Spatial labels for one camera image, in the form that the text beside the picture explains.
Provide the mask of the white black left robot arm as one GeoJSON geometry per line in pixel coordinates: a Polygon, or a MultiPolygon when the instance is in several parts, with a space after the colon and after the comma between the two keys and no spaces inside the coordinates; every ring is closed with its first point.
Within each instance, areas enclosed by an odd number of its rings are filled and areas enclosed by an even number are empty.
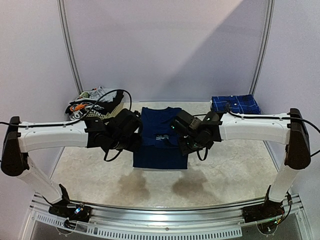
{"type": "Polygon", "coordinates": [[[142,127],[134,113],[118,114],[108,120],[86,117],[83,120],[36,124],[12,117],[2,146],[0,168],[4,174],[28,184],[63,216],[74,213],[67,190],[36,167],[29,153],[34,150],[79,147],[135,152],[141,144],[136,132],[142,127]]]}

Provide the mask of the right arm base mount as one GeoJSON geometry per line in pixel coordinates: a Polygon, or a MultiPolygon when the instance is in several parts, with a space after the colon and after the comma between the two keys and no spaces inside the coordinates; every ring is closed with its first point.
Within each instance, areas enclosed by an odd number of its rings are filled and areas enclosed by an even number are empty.
{"type": "Polygon", "coordinates": [[[244,221],[246,223],[265,220],[268,218],[272,219],[280,215],[280,219],[275,220],[274,222],[275,225],[279,225],[288,217],[288,215],[291,212],[292,204],[293,204],[291,194],[287,191],[285,195],[287,199],[287,203],[289,205],[289,210],[286,213],[283,205],[283,201],[273,202],[270,200],[269,198],[270,188],[271,186],[269,186],[267,189],[263,203],[251,205],[251,206],[245,206],[242,208],[242,217],[244,218],[244,221]]]}

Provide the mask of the blue plaid flannel shirt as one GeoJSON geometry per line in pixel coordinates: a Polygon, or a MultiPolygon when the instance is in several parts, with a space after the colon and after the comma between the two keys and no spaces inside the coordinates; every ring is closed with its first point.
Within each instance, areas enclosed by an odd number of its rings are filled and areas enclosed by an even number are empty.
{"type": "Polygon", "coordinates": [[[236,114],[259,115],[261,113],[261,109],[252,94],[211,97],[211,111],[223,113],[226,110],[226,105],[229,106],[229,109],[232,113],[236,114]]]}

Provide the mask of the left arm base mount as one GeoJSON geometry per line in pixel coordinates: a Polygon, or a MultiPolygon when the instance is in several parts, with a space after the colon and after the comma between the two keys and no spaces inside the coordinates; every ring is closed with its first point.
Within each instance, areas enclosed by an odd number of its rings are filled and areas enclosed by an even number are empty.
{"type": "Polygon", "coordinates": [[[83,202],[71,203],[67,189],[59,184],[62,196],[57,203],[51,203],[48,212],[51,215],[66,218],[69,221],[88,223],[91,218],[92,208],[83,202]]]}

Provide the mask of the solid blue garment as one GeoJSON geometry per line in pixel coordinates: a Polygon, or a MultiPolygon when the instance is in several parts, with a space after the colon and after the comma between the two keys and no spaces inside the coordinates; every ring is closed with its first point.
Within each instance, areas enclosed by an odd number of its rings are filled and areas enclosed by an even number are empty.
{"type": "Polygon", "coordinates": [[[188,156],[182,155],[178,145],[178,134],[171,127],[180,107],[141,111],[142,143],[133,154],[133,167],[156,170],[186,170],[188,156]]]}

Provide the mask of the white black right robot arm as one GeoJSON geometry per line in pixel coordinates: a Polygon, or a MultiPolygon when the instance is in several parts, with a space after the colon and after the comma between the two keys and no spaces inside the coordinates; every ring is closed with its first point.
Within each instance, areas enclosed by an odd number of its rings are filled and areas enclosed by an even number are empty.
{"type": "Polygon", "coordinates": [[[215,142],[254,140],[275,142],[285,146],[284,162],[271,184],[267,200],[259,206],[262,218],[278,210],[299,171],[311,163],[309,134],[298,109],[280,114],[239,114],[208,112],[199,119],[181,110],[171,122],[179,135],[183,155],[210,149],[215,142]]]}

